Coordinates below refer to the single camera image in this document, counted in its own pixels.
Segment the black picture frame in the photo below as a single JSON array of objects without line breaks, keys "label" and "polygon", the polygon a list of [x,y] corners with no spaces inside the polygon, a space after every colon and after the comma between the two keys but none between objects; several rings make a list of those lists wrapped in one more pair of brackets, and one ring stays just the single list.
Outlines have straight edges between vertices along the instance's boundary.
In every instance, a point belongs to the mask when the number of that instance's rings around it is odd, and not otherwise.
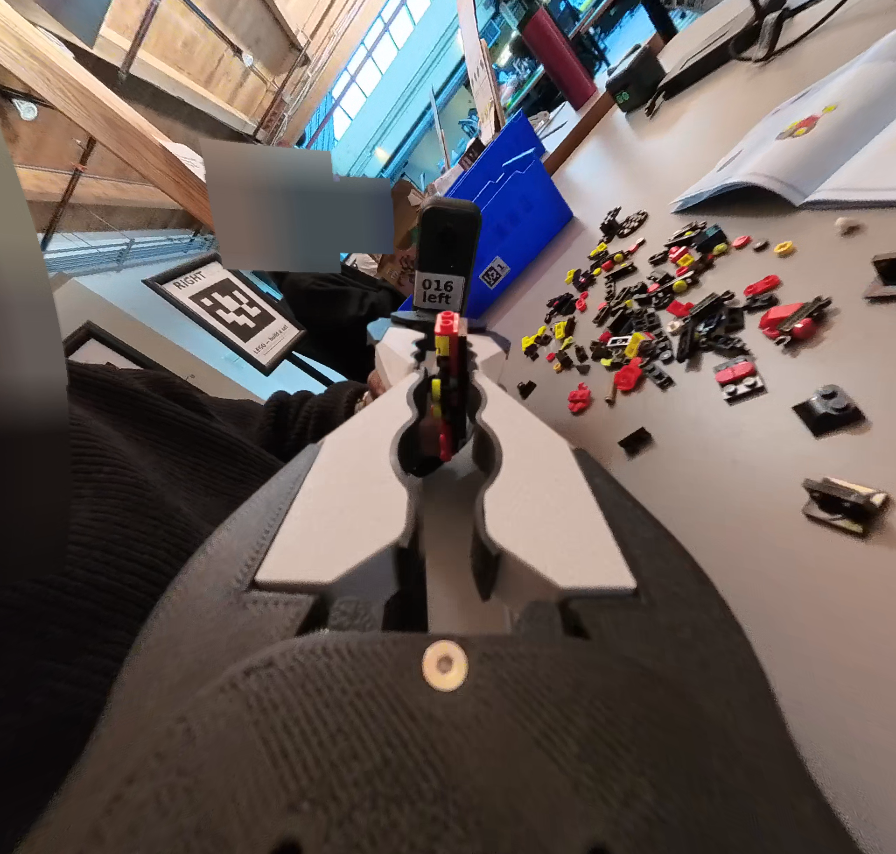
[{"label": "black picture frame", "polygon": [[168,369],[92,321],[83,322],[63,339],[63,353],[83,365],[167,372]]}]

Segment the pile of loose lego pieces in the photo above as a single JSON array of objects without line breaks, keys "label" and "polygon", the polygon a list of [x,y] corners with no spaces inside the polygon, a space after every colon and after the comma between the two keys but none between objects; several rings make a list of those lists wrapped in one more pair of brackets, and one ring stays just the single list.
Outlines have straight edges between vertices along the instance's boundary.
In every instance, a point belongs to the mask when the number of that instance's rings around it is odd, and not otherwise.
[{"label": "pile of loose lego pieces", "polygon": [[678,229],[639,266],[635,258],[646,244],[640,232],[648,217],[644,210],[626,216],[620,207],[608,211],[588,263],[566,273],[566,288],[547,301],[544,322],[521,338],[523,356],[546,361],[556,374],[587,375],[602,366],[610,376],[610,406],[645,380],[661,390],[672,387],[669,367],[703,355],[722,359],[711,371],[727,404],[765,393],[756,356],[743,338],[747,318],[756,316],[763,339],[785,351],[815,336],[832,299],[783,303],[775,274],[742,292],[702,294],[699,283],[719,257],[769,246],[750,235],[731,239],[721,226],[704,221]]}]

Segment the blue plastic storage bin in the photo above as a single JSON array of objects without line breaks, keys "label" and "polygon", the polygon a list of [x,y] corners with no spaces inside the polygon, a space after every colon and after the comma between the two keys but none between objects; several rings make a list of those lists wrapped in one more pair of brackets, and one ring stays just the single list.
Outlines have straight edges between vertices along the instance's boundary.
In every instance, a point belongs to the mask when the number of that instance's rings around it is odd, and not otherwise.
[{"label": "blue plastic storage bin", "polygon": [[[545,147],[530,120],[517,113],[447,191],[481,212],[481,230],[467,301],[480,319],[573,219],[573,211],[543,165]],[[496,256],[511,272],[494,290],[479,273]]]}]

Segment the black lego bracket brick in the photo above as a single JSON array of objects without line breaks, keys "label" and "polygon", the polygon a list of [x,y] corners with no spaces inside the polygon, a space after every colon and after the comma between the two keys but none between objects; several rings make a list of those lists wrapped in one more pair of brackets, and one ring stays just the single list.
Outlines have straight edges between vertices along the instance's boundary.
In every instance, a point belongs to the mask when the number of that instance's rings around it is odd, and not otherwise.
[{"label": "black lego bracket brick", "polygon": [[875,276],[862,297],[869,303],[895,301],[895,253],[874,255],[871,266]]}]

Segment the black framed marker sign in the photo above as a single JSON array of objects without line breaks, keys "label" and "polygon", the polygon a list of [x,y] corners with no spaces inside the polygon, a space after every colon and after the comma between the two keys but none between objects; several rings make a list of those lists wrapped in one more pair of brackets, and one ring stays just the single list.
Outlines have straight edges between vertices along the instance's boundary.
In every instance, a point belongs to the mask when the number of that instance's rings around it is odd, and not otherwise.
[{"label": "black framed marker sign", "polygon": [[264,376],[307,334],[260,288],[225,268],[218,254],[176,265],[142,284]]}]

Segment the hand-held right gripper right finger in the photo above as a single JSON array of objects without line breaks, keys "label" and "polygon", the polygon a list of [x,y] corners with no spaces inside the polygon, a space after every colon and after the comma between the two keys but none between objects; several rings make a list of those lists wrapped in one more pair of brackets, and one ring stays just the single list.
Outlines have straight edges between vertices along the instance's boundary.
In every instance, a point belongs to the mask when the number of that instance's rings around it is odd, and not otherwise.
[{"label": "hand-held right gripper right finger", "polygon": [[574,449],[483,372],[471,378],[462,489],[484,602],[631,596],[637,582]]}]

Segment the lego instruction booklet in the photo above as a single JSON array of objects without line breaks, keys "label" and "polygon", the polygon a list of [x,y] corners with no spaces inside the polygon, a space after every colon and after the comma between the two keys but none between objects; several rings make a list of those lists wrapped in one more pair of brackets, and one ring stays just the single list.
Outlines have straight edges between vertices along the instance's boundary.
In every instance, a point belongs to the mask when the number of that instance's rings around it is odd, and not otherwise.
[{"label": "lego instruction booklet", "polygon": [[764,117],[671,210],[747,187],[798,208],[894,207],[894,31]]}]

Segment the brown cardboard box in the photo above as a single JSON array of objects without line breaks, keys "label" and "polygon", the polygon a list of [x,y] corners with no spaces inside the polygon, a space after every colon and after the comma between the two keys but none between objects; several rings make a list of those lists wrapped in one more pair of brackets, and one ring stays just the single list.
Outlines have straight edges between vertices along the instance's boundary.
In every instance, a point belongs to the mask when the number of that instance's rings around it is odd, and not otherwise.
[{"label": "brown cardboard box", "polygon": [[392,185],[393,246],[396,251],[411,247],[424,194],[406,178]]}]

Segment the person's left forearm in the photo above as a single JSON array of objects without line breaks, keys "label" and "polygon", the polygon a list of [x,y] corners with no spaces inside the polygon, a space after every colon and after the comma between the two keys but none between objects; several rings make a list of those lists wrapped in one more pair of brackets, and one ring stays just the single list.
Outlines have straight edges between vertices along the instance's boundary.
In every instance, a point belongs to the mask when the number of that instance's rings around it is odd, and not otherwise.
[{"label": "person's left forearm", "polygon": [[288,462],[362,411],[372,398],[369,387],[356,381],[338,381],[321,393],[278,391],[261,406],[253,441]]}]

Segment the dark red cylindrical bottle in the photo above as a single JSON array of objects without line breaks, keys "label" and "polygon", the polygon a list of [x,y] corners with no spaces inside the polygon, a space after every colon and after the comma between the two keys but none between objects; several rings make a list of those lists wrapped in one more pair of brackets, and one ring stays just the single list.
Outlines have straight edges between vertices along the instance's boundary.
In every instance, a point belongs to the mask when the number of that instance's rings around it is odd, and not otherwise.
[{"label": "dark red cylindrical bottle", "polygon": [[544,6],[528,8],[521,19],[521,37],[544,72],[579,111],[598,90],[594,75],[581,62],[570,42]]}]

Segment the black red yellow lego assembly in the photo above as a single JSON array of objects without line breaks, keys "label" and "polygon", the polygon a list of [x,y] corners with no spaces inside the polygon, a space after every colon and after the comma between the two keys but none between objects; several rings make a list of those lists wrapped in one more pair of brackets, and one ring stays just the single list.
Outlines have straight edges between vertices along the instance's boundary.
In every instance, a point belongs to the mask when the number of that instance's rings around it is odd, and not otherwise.
[{"label": "black red yellow lego assembly", "polygon": [[423,454],[442,465],[468,438],[467,324],[458,312],[436,314],[433,342],[434,371],[425,378],[419,437]]}]

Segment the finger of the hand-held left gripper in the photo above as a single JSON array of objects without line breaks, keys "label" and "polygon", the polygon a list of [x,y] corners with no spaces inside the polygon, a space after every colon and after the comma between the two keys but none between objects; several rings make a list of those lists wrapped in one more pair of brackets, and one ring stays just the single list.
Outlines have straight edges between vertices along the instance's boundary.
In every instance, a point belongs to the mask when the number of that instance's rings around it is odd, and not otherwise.
[{"label": "finger of the hand-held left gripper", "polygon": [[483,331],[467,336],[468,355],[475,368],[490,381],[499,382],[509,355],[509,340],[496,332]]},{"label": "finger of the hand-held left gripper", "polygon": [[387,390],[427,367],[427,328],[397,321],[371,323],[375,369]]}]

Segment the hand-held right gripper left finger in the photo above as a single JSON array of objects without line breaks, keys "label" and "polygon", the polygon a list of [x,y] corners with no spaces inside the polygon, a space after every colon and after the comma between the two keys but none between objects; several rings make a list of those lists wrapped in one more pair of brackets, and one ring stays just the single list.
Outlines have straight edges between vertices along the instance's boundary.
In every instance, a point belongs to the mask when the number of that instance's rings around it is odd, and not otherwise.
[{"label": "hand-held right gripper left finger", "polygon": [[411,374],[319,444],[255,574],[264,591],[393,595],[415,523],[398,443],[418,414]]}]

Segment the black lego slope brick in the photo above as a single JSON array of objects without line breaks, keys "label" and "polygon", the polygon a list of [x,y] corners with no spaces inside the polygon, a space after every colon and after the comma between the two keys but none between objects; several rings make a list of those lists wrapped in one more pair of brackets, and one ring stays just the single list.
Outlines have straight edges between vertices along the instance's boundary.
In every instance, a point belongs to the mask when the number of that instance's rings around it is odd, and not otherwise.
[{"label": "black lego slope brick", "polygon": [[816,439],[867,422],[857,402],[837,384],[816,389],[791,409]]}]

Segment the black lego clip piece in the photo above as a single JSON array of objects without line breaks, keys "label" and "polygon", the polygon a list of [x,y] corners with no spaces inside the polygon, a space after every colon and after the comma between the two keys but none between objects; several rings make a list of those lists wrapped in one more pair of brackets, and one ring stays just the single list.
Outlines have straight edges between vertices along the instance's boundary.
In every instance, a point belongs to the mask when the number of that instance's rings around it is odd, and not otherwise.
[{"label": "black lego clip piece", "polygon": [[804,479],[802,489],[808,496],[802,508],[808,520],[858,537],[879,524],[891,502],[886,491],[831,477]]}]

